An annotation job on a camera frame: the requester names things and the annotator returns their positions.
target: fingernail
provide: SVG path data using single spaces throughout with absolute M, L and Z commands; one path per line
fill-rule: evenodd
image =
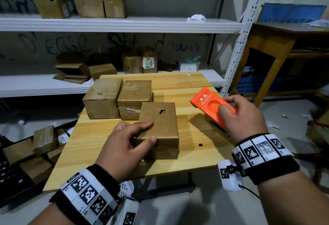
M 151 140 L 152 140 L 152 142 L 153 142 L 153 143 L 156 143 L 156 142 L 157 142 L 157 138 L 156 138 L 156 137 L 154 137 L 154 136 L 153 136 L 153 137 L 151 137 Z

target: black metal table base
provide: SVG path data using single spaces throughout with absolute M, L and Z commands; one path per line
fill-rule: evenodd
M 176 185 L 176 186 L 170 186 L 170 187 L 164 187 L 164 188 L 158 188 L 154 190 L 144 190 L 139 191 L 133 194 L 133 197 L 141 202 L 143 200 L 153 199 L 160 196 L 167 196 L 167 195 L 173 195 L 178 193 L 184 193 L 189 192 L 192 193 L 193 190 L 195 190 L 195 183 L 192 179 L 192 171 L 187 172 L 187 183 Z

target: perforated metal post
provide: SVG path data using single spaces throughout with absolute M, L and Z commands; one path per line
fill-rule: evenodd
M 223 97 L 228 96 L 228 90 L 229 87 L 232 83 L 232 79 L 234 77 L 234 74 L 236 72 L 237 67 L 239 66 L 239 62 L 241 60 L 241 56 L 243 54 L 243 51 L 245 49 L 245 44 L 252 26 L 252 23 L 255 18 L 255 13 L 258 11 L 257 8 L 260 8 L 259 5 L 260 0 L 249 0 L 246 10 L 243 13 L 243 16 L 241 17 L 242 19 L 242 24 L 243 28 L 241 31 L 241 34 L 238 36 L 236 39 L 236 43 L 231 55 L 230 62 L 227 67 L 227 71 L 225 73 L 225 84 L 224 87 L 220 90 L 220 94 Z

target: person's left hand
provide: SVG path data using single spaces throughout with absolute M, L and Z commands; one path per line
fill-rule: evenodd
M 106 140 L 95 163 L 105 169 L 118 183 L 124 181 L 155 145 L 156 137 L 145 139 L 135 148 L 131 144 L 134 137 L 152 125 L 153 122 L 118 123 Z

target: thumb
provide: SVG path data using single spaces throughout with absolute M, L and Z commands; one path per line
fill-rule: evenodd
M 222 119 L 224 119 L 224 121 L 228 119 L 232 119 L 235 116 L 232 113 L 231 108 L 225 104 L 222 104 L 220 107 L 218 107 L 218 114 L 222 117 Z
M 142 160 L 146 154 L 150 151 L 151 148 L 154 147 L 155 143 L 157 142 L 157 138 L 155 136 L 149 137 L 145 139 L 141 144 L 136 146 L 136 148 L 133 149 L 136 156 Z

